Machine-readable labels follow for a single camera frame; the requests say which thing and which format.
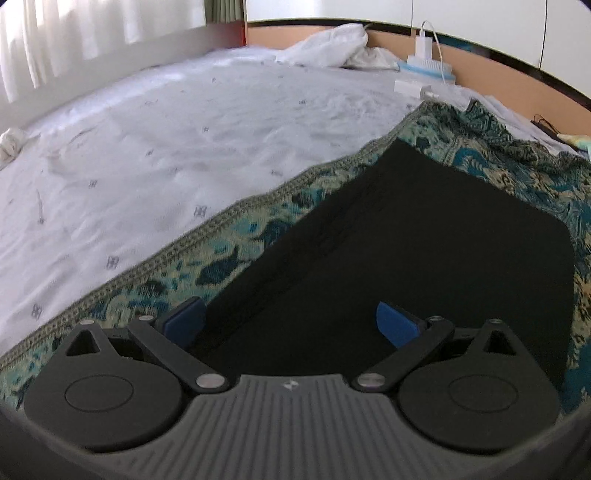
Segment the metal rivet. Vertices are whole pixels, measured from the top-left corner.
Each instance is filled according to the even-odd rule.
[[[361,374],[357,377],[357,383],[363,388],[379,388],[386,383],[386,378],[374,373]]]
[[[220,374],[203,374],[197,377],[197,386],[201,388],[220,388],[226,379]]]

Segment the patterned blanket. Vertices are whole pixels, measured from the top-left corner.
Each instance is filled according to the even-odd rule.
[[[563,407],[591,394],[591,168],[515,140],[477,101],[465,112],[424,102],[388,135],[358,153],[313,167],[277,190],[242,200],[40,328],[0,359],[0,398],[19,408],[28,386],[82,319],[125,326],[135,314],[161,315],[191,296],[211,301],[306,213],[355,178],[400,138],[432,160],[478,177],[563,221],[574,248],[574,310]]]

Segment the white wall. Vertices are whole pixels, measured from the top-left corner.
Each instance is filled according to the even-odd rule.
[[[413,0],[245,0],[249,22],[355,18],[410,26]]]
[[[9,127],[26,127],[68,101],[146,67],[198,57],[218,48],[239,47],[243,44],[242,25],[211,24],[131,44],[116,53],[88,60],[26,97],[3,106],[0,132]]]
[[[579,0],[548,0],[542,70],[591,98],[591,10]]]
[[[539,67],[545,16],[546,0],[414,0],[413,26],[430,20],[438,33]]]

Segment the circular cap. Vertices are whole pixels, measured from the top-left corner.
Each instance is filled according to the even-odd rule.
[[[386,383],[383,375],[367,373],[357,377],[357,383],[363,388],[379,388]]]
[[[452,381],[449,396],[459,407],[481,413],[509,408],[517,401],[517,390],[502,378],[468,375]]]
[[[75,381],[66,390],[66,401],[80,411],[108,411],[125,404],[134,386],[114,375],[95,375]]]
[[[113,452],[166,431],[182,402],[177,378],[164,368],[99,352],[50,361],[24,408],[31,421],[73,445]]]
[[[220,388],[226,379],[220,374],[203,374],[197,377],[197,386],[201,388]]]
[[[417,431],[461,452],[512,448],[556,421],[558,394],[518,355],[465,353],[407,376],[398,405]]]

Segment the bed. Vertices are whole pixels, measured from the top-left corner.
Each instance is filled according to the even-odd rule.
[[[28,128],[30,141],[0,174],[1,398],[21,405],[80,318],[119,326],[137,310],[157,314],[185,300],[182,268],[161,301],[150,264],[172,255],[171,245],[205,235],[312,167],[367,149],[420,105],[392,89],[410,73],[273,59],[273,50],[240,48],[153,67]],[[459,86],[434,91],[461,111],[477,99],[514,138],[574,156],[494,98]],[[250,245],[239,254],[260,252]],[[208,301],[243,268],[220,278],[213,269],[217,289],[200,295]],[[137,299],[117,300],[130,281]]]

